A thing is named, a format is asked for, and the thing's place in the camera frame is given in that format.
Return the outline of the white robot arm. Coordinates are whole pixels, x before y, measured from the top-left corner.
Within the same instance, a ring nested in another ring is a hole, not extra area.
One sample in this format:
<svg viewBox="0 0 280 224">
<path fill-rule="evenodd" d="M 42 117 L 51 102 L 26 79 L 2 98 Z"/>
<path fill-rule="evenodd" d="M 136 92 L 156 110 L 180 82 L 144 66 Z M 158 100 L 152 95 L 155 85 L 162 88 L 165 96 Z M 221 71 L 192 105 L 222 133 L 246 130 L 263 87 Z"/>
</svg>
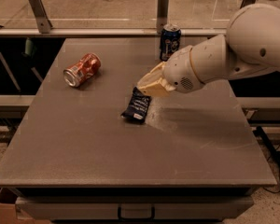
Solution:
<svg viewBox="0 0 280 224">
<path fill-rule="evenodd" d="M 144 95 L 189 93 L 220 79 L 280 72 L 280 9 L 266 4 L 241 8 L 224 35 L 176 51 L 137 83 Z"/>
</svg>

